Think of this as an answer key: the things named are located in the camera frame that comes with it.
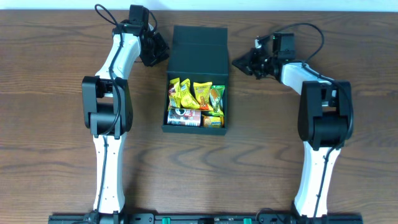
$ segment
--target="wooden tabletop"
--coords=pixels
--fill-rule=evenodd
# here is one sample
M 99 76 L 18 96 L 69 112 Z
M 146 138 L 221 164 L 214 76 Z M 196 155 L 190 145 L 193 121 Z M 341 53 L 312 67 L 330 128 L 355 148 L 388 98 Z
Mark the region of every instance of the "wooden tabletop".
M 128 11 L 113 11 L 121 21 Z M 154 11 L 171 43 L 174 25 L 228 28 L 230 59 L 257 35 L 294 22 L 324 31 L 310 62 L 353 88 L 355 124 L 335 165 L 332 213 L 365 223 L 398 218 L 398 14 L 360 12 Z M 96 154 L 85 128 L 81 81 L 104 64 L 113 26 L 91 11 L 0 11 L 0 223 L 46 223 L 55 212 L 93 208 Z M 320 44 L 295 32 L 298 58 Z M 230 68 L 226 136 L 163 133 L 167 61 L 135 63 L 129 86 L 133 127 L 124 147 L 127 211 L 255 213 L 288 210 L 300 184 L 300 97 L 271 79 Z

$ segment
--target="white wall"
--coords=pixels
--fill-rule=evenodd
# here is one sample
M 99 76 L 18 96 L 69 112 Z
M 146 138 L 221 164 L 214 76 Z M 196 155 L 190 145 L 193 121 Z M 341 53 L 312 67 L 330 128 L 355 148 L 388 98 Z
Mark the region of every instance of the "white wall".
M 108 9 L 398 12 L 398 0 L 0 0 L 0 9 L 93 9 L 96 3 Z

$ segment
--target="brown table surface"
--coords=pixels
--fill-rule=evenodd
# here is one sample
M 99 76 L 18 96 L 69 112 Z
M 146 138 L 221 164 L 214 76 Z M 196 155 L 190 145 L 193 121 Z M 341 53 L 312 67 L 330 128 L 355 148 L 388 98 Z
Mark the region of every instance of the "brown table surface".
M 113 11 L 119 21 L 128 11 Z M 230 59 L 257 35 L 293 22 L 325 33 L 315 70 L 353 87 L 355 128 L 328 194 L 329 212 L 366 223 L 398 218 L 398 14 L 360 12 L 155 11 L 168 42 L 174 25 L 228 28 Z M 103 65 L 112 25 L 90 11 L 0 11 L 0 223 L 46 223 L 54 212 L 93 207 L 96 154 L 85 128 L 81 81 Z M 298 58 L 320 43 L 292 29 Z M 167 62 L 135 63 L 134 121 L 124 147 L 127 211 L 256 213 L 288 210 L 300 184 L 300 97 L 271 79 L 230 69 L 226 136 L 163 133 Z

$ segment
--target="yellow package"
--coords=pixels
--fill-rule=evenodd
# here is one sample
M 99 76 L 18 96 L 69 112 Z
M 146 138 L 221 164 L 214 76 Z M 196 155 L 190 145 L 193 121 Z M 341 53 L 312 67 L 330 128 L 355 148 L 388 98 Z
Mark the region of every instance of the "yellow package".
M 195 97 L 200 105 L 201 110 L 213 111 L 210 106 L 210 87 L 213 83 L 193 83 L 193 90 L 195 90 Z
M 203 127 L 205 128 L 222 128 L 224 125 L 224 117 L 203 117 Z
M 181 108 L 181 87 L 180 87 L 180 78 L 174 78 L 170 80 L 169 85 L 169 109 L 171 107 Z
M 188 109 L 199 109 L 199 103 L 194 99 L 189 88 L 191 87 L 191 82 L 189 79 L 181 82 L 181 105 Z

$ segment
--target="food item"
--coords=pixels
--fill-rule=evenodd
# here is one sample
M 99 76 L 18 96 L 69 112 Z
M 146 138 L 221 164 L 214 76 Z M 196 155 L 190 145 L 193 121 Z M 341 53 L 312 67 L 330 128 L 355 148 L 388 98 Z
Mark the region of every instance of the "food item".
M 193 83 L 193 89 L 195 90 L 195 97 L 198 100 L 201 110 L 213 111 L 210 106 L 210 87 L 213 83 Z
M 204 116 L 203 127 L 205 128 L 222 128 L 224 125 L 224 117 Z
M 184 108 L 189 109 L 199 109 L 199 103 L 194 99 L 189 88 L 191 87 L 191 82 L 189 79 L 181 82 L 181 104 Z
M 210 102 L 213 106 L 213 111 L 210 111 L 209 114 L 213 116 L 224 116 L 223 113 L 223 93 L 225 86 L 217 85 L 212 86 L 210 90 Z
M 167 116 L 167 124 L 199 127 L 200 113 L 200 110 L 171 108 Z
M 174 78 L 170 80 L 169 85 L 169 109 L 171 107 L 180 108 L 181 107 L 181 88 L 180 88 L 180 78 Z

